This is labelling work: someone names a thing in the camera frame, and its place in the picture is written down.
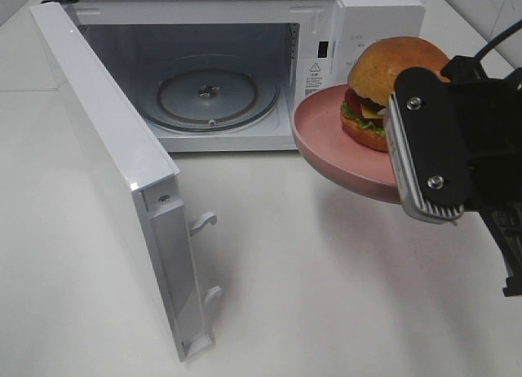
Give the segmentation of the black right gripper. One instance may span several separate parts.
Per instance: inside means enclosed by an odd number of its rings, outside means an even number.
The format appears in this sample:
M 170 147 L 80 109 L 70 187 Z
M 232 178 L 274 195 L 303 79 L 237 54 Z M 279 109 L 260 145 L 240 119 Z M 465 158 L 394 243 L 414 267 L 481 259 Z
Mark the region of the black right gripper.
M 458 55 L 441 73 L 458 131 L 440 204 L 480 213 L 506 266 L 502 292 L 521 296 L 521 70 L 490 78 L 478 60 Z

